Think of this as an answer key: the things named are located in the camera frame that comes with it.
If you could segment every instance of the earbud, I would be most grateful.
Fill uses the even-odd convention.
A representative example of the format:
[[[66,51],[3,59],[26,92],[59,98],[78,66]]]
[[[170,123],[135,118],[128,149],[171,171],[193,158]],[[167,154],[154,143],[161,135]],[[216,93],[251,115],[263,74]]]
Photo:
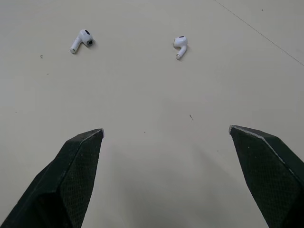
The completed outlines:
[[[188,40],[186,37],[177,37],[174,40],[174,46],[181,48],[180,51],[176,54],[176,59],[180,59],[187,50]]]
[[[75,39],[74,43],[72,44],[72,47],[70,48],[72,54],[75,54],[81,43],[84,43],[87,47],[93,44],[93,37],[87,30],[80,30],[77,38]]]

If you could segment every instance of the beige surface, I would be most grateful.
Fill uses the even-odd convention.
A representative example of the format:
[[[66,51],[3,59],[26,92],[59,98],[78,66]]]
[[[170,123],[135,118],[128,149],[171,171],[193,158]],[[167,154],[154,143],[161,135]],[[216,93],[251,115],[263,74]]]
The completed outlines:
[[[303,27],[280,26],[300,0],[276,19],[239,2],[226,7],[303,50]],[[96,44],[72,55],[80,29]],[[64,141],[102,127],[84,228],[267,227],[228,127],[275,134],[304,159],[304,66],[276,45],[213,0],[3,0],[0,30],[0,221]]]

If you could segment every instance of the textured black surface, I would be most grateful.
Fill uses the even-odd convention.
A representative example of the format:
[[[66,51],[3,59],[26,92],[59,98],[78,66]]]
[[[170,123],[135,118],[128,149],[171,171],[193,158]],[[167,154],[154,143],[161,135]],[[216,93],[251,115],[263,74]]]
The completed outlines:
[[[102,129],[68,140],[32,181],[1,228],[79,228],[89,204]]]
[[[270,228],[304,227],[304,163],[277,137],[232,126],[247,186]]]

